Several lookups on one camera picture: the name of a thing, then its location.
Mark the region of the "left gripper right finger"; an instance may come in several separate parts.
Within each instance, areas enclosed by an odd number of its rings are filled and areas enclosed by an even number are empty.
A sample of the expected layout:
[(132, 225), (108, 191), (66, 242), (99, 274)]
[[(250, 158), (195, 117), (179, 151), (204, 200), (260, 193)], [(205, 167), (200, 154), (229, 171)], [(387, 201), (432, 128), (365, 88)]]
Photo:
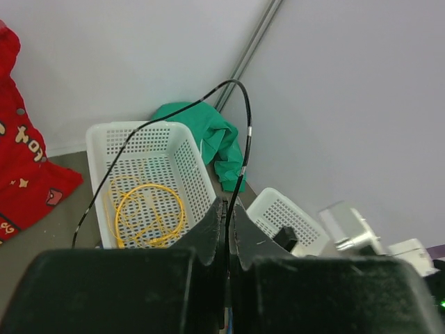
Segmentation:
[(425, 280), (389, 256), (294, 257), (236, 206), (229, 224), (235, 333), (443, 333)]

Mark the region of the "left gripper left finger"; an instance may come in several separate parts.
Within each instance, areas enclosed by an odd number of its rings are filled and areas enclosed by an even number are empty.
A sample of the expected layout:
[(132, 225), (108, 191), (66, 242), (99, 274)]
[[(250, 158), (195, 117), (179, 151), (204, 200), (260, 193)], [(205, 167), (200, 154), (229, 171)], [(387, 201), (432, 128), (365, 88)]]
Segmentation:
[(2, 333), (217, 333), (225, 326), (225, 219), (216, 199), (168, 248), (60, 249), (28, 266)]

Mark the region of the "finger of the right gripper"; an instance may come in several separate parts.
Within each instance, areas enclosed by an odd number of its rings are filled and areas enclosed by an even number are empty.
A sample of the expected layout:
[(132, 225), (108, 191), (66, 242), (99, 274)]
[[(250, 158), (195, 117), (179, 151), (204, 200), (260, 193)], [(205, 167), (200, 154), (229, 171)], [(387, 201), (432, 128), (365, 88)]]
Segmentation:
[(298, 237), (291, 226), (283, 226), (273, 237), (273, 241), (286, 251), (292, 251), (298, 244)]

